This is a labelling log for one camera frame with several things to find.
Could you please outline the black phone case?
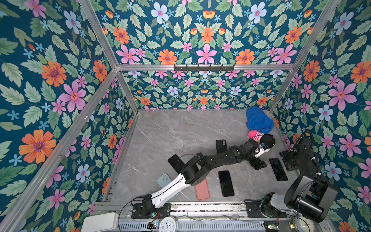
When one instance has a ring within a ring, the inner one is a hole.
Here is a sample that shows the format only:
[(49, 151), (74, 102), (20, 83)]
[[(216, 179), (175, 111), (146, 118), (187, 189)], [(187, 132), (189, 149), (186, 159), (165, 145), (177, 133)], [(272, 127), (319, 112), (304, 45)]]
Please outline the black phone case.
[(215, 141), (215, 146), (216, 146), (216, 152), (217, 154), (226, 152), (228, 150), (227, 142), (226, 140), (216, 140)]

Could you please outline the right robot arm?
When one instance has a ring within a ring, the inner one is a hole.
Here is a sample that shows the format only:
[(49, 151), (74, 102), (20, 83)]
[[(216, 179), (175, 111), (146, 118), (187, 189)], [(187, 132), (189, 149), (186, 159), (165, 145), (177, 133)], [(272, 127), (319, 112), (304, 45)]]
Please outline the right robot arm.
[(267, 218), (286, 216), (293, 211), (314, 222), (322, 222), (334, 202), (338, 188), (329, 183), (320, 172), (318, 154), (313, 151), (314, 135), (303, 132), (294, 146), (280, 152), (287, 171), (299, 171), (297, 179), (285, 195), (274, 192), (265, 195), (260, 210)]

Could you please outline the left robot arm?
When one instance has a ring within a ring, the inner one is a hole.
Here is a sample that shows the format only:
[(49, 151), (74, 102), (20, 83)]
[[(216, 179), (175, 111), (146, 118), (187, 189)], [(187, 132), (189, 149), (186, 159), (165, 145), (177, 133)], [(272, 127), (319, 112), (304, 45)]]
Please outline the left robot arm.
[(177, 178), (171, 183), (155, 193), (145, 195), (142, 200), (143, 208), (152, 213), (183, 189), (200, 184), (213, 169), (221, 166), (248, 161), (255, 170), (264, 168), (266, 164), (260, 156), (274, 146), (275, 140), (268, 139), (268, 135), (265, 135), (259, 142), (250, 139), (243, 145), (231, 146), (216, 155), (204, 156), (198, 153), (184, 164)]

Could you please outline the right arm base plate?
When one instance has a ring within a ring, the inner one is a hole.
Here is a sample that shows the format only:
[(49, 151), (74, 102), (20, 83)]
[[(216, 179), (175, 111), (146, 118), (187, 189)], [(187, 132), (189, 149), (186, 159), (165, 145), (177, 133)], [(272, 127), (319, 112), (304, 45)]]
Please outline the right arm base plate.
[(287, 214), (279, 211), (269, 203), (244, 200), (249, 218), (286, 218)]

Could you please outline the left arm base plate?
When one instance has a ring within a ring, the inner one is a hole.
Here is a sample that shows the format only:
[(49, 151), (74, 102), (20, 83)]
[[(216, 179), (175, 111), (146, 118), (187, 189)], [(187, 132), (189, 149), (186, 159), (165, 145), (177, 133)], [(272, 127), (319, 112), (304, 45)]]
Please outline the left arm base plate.
[(171, 204), (166, 203), (161, 208), (145, 209), (143, 204), (134, 204), (131, 218), (132, 219), (163, 219), (170, 216)]

